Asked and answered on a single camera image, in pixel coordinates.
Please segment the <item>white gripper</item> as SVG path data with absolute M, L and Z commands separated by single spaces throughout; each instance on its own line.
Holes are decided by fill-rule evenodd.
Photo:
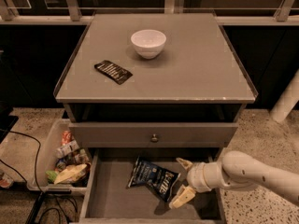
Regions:
M 177 195 L 169 204 L 171 209 L 180 208 L 192 200 L 195 197 L 196 191 L 203 193 L 225 186 L 225 179 L 219 162 L 192 163 L 182 158 L 176 158 L 176 161 L 188 172 L 187 182 L 190 186 L 186 187 L 182 185 L 178 189 Z

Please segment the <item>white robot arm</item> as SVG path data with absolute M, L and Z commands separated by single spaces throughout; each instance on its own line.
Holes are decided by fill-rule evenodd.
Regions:
M 240 151 L 227 152 L 219 161 L 191 162 L 177 158 L 186 170 L 188 186 L 182 185 L 171 200 L 171 209 L 180 208 L 213 189 L 249 190 L 265 187 L 283 199 L 299 204 L 299 175 L 266 165 Z

